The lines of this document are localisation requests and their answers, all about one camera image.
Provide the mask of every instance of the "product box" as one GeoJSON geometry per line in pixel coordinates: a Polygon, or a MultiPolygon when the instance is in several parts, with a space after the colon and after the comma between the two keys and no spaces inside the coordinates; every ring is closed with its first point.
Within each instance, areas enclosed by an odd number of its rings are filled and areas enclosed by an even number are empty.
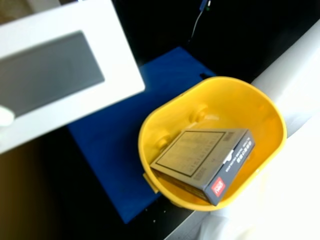
{"type": "Polygon", "coordinates": [[[185,129],[150,166],[216,206],[254,146],[248,129],[185,129]]]}

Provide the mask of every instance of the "wire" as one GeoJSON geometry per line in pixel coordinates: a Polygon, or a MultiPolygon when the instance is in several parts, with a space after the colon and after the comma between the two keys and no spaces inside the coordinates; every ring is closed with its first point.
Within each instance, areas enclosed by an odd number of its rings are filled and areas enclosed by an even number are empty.
{"type": "Polygon", "coordinates": [[[196,30],[196,27],[197,27],[197,24],[198,24],[198,21],[202,15],[202,13],[204,12],[204,10],[202,10],[200,13],[199,13],[199,16],[196,18],[195,20],[195,23],[194,23],[194,26],[193,26],[193,31],[192,31],[192,34],[191,34],[191,37],[190,37],[190,40],[189,42],[191,41],[191,39],[193,38],[194,34],[195,34],[195,30],[196,30]]]}

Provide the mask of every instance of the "yellow plastic bin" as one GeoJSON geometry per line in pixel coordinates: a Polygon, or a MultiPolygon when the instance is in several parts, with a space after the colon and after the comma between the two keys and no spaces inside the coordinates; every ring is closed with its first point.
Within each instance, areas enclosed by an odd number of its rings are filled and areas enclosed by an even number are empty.
{"type": "Polygon", "coordinates": [[[152,189],[174,204],[196,211],[226,207],[281,150],[287,138],[283,117],[254,86],[231,77],[211,77],[153,111],[144,121],[139,155],[152,189]],[[158,178],[150,163],[185,128],[248,128],[256,145],[217,206],[158,178]]]}

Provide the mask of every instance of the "deli logo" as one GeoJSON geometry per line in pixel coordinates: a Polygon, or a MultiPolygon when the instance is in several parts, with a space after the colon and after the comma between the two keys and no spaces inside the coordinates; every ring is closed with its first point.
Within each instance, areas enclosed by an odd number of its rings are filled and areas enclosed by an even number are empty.
{"type": "Polygon", "coordinates": [[[221,177],[218,177],[215,183],[212,185],[211,189],[217,197],[220,197],[225,187],[226,185],[224,181],[222,181],[221,177]]]}

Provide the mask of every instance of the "dark background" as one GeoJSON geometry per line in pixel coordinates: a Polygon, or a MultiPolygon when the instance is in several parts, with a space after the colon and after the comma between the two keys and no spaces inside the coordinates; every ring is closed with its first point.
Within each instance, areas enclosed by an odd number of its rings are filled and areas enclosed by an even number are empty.
{"type": "MultiPolygon", "coordinates": [[[[249,83],[320,18],[316,0],[212,0],[189,42],[201,0],[113,3],[139,66],[183,46],[218,75],[249,83]]],[[[124,225],[68,130],[41,141],[61,239],[163,239],[190,214],[162,197],[124,225]]]]}

